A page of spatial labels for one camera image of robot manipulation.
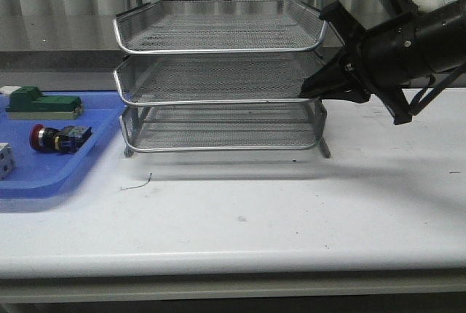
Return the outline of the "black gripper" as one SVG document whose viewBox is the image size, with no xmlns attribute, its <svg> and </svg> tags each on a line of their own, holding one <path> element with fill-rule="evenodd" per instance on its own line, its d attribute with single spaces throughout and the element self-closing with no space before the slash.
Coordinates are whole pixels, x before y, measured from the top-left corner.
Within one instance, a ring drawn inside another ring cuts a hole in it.
<svg viewBox="0 0 466 313">
<path fill-rule="evenodd" d="M 375 95 L 395 125 L 411 122 L 413 114 L 401 85 L 424 75 L 416 38 L 422 17 L 406 12 L 365 29 L 335 1 L 323 8 L 320 18 L 336 30 L 344 46 L 304 80 L 300 96 L 366 103 Z"/>
</svg>

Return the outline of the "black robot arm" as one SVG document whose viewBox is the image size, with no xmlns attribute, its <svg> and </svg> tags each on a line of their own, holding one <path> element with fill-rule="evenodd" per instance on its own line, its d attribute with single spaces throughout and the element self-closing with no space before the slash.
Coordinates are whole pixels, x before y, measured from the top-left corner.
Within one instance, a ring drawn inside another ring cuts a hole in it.
<svg viewBox="0 0 466 313">
<path fill-rule="evenodd" d="M 343 41 L 301 86 L 300 97 L 365 103 L 375 95 L 396 125 L 411 122 L 465 73 L 465 0 L 424 15 L 405 12 L 365 29 L 340 1 L 320 19 Z"/>
</svg>

